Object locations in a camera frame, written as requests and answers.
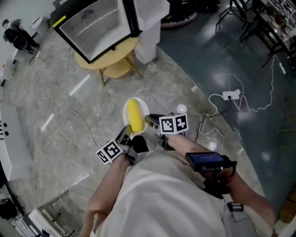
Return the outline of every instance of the gray floor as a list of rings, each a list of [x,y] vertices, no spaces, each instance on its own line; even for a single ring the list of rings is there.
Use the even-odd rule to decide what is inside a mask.
[[[67,77],[65,71],[68,54],[69,65],[76,71]],[[212,113],[213,107],[200,88],[191,88],[195,83],[161,50],[158,59],[148,65],[137,66],[143,79],[132,72],[121,79],[110,80],[102,87],[95,71],[84,70],[77,65],[74,51],[53,30],[42,42],[42,58],[33,60],[31,65],[24,62],[12,81],[5,85],[3,103],[16,106],[22,133],[33,159],[31,172],[20,180],[11,181],[14,193],[28,213],[57,195],[70,190],[69,196],[82,210],[98,186],[109,166],[103,165],[95,155],[106,141],[114,139],[123,128],[122,109],[127,99],[142,98],[152,113],[168,114],[176,112],[178,104],[188,108],[190,130],[186,136],[194,139],[200,114]],[[73,110],[84,118],[93,139],[80,116],[70,110],[68,99],[53,85],[52,72],[58,86],[65,94],[87,75],[90,78],[70,97]],[[46,129],[41,127],[53,114]],[[223,117],[215,119],[216,125],[225,136],[224,154],[237,160],[239,174],[258,193],[263,194],[261,184],[241,143],[235,137]],[[157,138],[153,129],[147,129],[145,137],[148,148],[154,150]],[[211,135],[218,141],[217,151],[222,152],[222,137],[216,131]],[[198,142],[204,146],[209,140],[199,136]]]
[[[215,33],[219,13],[229,6],[229,1],[222,0],[221,4],[219,12],[198,14],[190,25],[162,31],[159,46],[208,96],[228,91],[228,74],[234,73],[244,84],[249,106],[264,107],[270,102],[271,62],[265,68],[261,65],[267,60],[268,50],[256,36],[247,44],[238,41],[242,23],[235,16],[228,15]],[[275,60],[272,106],[258,113],[232,109],[223,115],[246,149],[265,195],[277,212],[296,181],[295,147],[280,149],[283,141],[276,131],[285,115],[285,96],[295,95],[295,85],[288,82],[294,80],[295,74],[284,56],[278,57],[288,77]],[[231,78],[230,84],[232,90],[241,90],[236,79]],[[229,105],[221,98],[212,101],[219,111]]]

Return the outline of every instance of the small screen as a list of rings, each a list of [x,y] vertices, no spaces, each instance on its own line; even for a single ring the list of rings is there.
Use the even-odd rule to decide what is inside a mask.
[[[218,153],[194,154],[190,155],[190,157],[195,163],[224,161],[223,157]]]

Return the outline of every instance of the white plate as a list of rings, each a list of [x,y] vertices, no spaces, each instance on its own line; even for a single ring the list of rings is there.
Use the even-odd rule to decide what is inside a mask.
[[[146,105],[146,103],[141,98],[138,98],[138,97],[129,98],[125,102],[125,104],[123,106],[123,111],[122,111],[122,118],[123,118],[123,122],[124,122],[125,126],[130,124],[129,112],[128,112],[128,101],[130,99],[135,99],[138,102],[141,117],[143,119],[144,129],[141,132],[135,132],[134,133],[134,135],[139,135],[139,134],[143,133],[146,130],[146,128],[148,127],[148,124],[145,122],[145,116],[149,115],[149,109],[148,109],[148,106]]]

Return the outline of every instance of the wooden table leg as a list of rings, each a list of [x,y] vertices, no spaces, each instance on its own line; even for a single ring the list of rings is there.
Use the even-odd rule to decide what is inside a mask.
[[[138,74],[139,77],[143,78],[142,74],[139,72],[139,70],[134,66],[133,62],[129,59],[128,56],[125,57],[125,60],[128,62],[128,64],[131,66],[133,71]]]
[[[102,85],[105,86],[105,81],[104,81],[104,76],[103,76],[102,69],[99,69],[99,73],[100,73],[100,76],[101,76]]]

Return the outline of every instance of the white shirt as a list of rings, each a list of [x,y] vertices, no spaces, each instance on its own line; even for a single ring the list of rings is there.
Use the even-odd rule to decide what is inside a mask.
[[[224,237],[224,201],[198,188],[188,165],[163,151],[140,154],[100,237]]]

